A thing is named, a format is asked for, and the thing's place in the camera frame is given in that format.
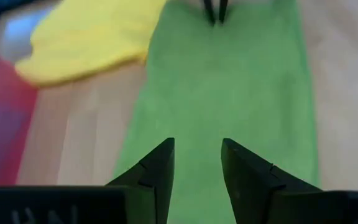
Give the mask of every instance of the towel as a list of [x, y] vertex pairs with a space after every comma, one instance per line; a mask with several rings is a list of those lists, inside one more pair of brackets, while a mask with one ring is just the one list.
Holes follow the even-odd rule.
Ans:
[[143, 62], [166, 0], [64, 0], [36, 28], [32, 55], [16, 64], [33, 85], [94, 74], [127, 60]]
[[311, 79], [295, 0], [233, 5], [226, 23], [214, 27], [202, 11], [167, 3], [115, 175], [168, 137], [175, 138], [169, 223], [235, 223], [221, 165], [223, 138], [319, 185]]

